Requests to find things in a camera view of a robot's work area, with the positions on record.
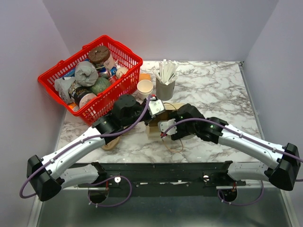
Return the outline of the brown paper bag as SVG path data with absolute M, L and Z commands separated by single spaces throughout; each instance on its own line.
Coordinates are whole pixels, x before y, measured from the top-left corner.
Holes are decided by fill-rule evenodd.
M 147 138 L 149 140 L 157 140 L 157 141 L 162 141 L 163 145 L 170 151 L 173 153 L 180 153 L 183 151 L 184 149 L 184 145 L 182 143 L 182 140 L 179 139 L 180 144 L 181 144 L 181 148 L 179 150 L 177 149 L 172 149 L 169 148 L 166 144 L 165 141 L 161 140 L 160 135 L 161 135 L 161 131 L 158 128 L 158 123 L 160 121 L 167 121 L 169 119 L 169 114 L 173 111 L 178 110 L 181 106 L 185 105 L 184 103 L 168 103 L 165 102 L 164 103 L 164 107 L 165 107 L 165 111 L 162 112 L 161 114 L 157 115 L 154 119 L 152 119 L 152 121 L 146 126 L 146 134 L 147 134 Z

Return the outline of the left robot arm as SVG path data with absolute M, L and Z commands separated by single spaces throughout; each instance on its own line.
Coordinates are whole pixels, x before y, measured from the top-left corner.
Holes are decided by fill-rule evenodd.
M 40 201 L 56 196 L 67 183 L 73 185 L 91 183 L 101 186 L 105 175 L 100 167 L 87 166 L 86 176 L 64 177 L 64 172 L 93 150 L 100 148 L 120 135 L 130 131 L 139 122 L 149 123 L 163 113 L 163 102 L 155 95 L 149 95 L 142 103 L 132 95 L 122 95 L 114 102 L 113 108 L 100 117 L 81 136 L 43 158 L 33 155 L 27 161 L 27 180 Z

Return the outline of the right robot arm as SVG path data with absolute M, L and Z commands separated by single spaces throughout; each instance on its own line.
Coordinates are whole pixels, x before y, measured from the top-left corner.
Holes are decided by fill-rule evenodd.
M 294 188 L 301 162 L 296 145 L 268 142 L 235 128 L 217 118 L 205 118 L 196 107 L 185 104 L 169 114 L 176 129 L 171 138 L 194 135 L 206 142 L 236 149 L 257 159 L 257 162 L 232 162 L 228 169 L 218 173 L 218 181 L 223 185 L 241 180 L 270 182 L 275 187 L 291 191 Z

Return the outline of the grey straw holder cup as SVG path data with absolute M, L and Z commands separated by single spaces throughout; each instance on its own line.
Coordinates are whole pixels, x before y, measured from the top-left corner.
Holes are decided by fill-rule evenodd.
M 168 101 L 173 97 L 175 81 L 165 85 L 156 79 L 156 97 L 162 101 Z

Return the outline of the white paper cup stack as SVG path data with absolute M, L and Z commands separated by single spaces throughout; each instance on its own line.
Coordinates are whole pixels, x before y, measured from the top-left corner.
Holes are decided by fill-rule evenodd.
M 138 82 L 137 90 L 139 93 L 140 99 L 145 99 L 150 95 L 153 91 L 153 83 L 148 79 L 143 79 Z

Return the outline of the orange sponge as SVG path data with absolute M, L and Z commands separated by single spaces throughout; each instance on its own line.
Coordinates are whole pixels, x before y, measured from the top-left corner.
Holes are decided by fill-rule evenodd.
M 149 80 L 149 81 L 151 81 L 150 74 L 148 74 L 148 73 L 141 73 L 139 75 L 139 81 L 142 81 L 142 80 Z

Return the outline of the cardboard cup carrier tray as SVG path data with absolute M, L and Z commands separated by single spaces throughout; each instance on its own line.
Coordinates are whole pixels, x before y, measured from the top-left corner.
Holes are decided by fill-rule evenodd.
M 112 140 L 111 142 L 109 142 L 108 144 L 102 146 L 101 148 L 104 150 L 104 151 L 110 151 L 110 150 L 113 150 L 119 143 L 120 141 L 120 137 L 117 137 L 115 138 L 114 140 Z

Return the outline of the white paper straws bundle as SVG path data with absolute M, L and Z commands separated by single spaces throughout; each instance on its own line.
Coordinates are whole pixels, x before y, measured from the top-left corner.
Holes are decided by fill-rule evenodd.
M 153 67 L 152 71 L 156 77 L 156 79 L 164 84 L 169 85 L 172 82 L 175 82 L 177 79 L 177 69 L 179 67 L 179 63 L 177 61 L 170 61 L 164 59 L 159 62 L 158 68 Z

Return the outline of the green avocado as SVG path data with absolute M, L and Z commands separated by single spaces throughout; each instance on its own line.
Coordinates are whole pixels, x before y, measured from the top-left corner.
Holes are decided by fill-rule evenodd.
M 104 92 L 110 86 L 111 83 L 108 79 L 100 77 L 97 79 L 96 83 L 93 86 L 91 86 L 89 89 L 92 93 L 98 95 L 99 93 Z

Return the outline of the red plastic basket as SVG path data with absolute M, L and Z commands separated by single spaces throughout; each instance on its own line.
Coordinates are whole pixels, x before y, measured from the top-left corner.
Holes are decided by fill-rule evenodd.
M 92 125 L 114 102 L 137 89 L 141 57 L 103 35 L 38 77 L 47 93 L 74 116 Z

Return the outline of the black printed paper cup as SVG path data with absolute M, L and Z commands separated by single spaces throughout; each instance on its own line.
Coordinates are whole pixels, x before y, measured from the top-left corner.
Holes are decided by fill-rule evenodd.
M 74 103 L 81 109 L 97 96 L 85 87 L 71 87 L 69 95 Z

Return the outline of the grey crumpled paper bag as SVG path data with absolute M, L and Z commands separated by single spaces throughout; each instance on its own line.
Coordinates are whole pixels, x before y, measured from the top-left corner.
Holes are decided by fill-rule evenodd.
M 89 61 L 81 61 L 75 67 L 75 82 L 84 87 L 93 86 L 98 79 L 95 66 Z

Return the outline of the brown lidded ice cream tub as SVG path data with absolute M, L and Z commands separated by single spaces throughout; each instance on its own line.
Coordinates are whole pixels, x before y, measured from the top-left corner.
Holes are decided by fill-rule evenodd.
M 94 64 L 103 64 L 110 57 L 110 50 L 106 46 L 97 46 L 88 53 L 88 59 Z

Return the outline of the white crumpled paper wrapper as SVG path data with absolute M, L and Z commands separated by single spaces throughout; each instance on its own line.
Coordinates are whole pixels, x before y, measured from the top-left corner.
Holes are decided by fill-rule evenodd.
M 54 82 L 55 90 L 58 92 L 58 95 L 62 101 L 64 101 L 66 104 L 72 103 L 72 99 L 69 95 L 69 89 L 74 81 L 74 77 L 63 77 L 56 79 Z

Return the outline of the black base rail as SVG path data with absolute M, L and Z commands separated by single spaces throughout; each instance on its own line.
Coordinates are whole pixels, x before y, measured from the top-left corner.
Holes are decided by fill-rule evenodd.
M 92 166 L 99 174 L 89 187 L 96 199 L 109 197 L 216 196 L 217 188 L 230 190 L 245 186 L 228 176 L 230 161 L 219 163 L 99 163 Z

